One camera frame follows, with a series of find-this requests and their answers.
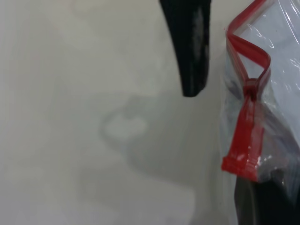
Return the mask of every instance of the red zipper seal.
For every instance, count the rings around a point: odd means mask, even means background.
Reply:
[[[256,167],[263,147],[263,107],[260,98],[270,77],[271,58],[263,49],[236,36],[234,32],[254,17],[266,2],[267,0],[255,0],[230,23],[226,33],[227,50],[243,87],[244,103],[229,153],[223,158],[222,170],[253,181],[258,181]],[[263,67],[264,70],[257,79],[249,78],[238,54]]]

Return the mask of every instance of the white surface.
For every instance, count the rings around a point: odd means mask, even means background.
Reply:
[[[213,1],[209,84],[184,99],[157,1],[1,1],[1,224],[228,224],[219,83],[247,4]]]

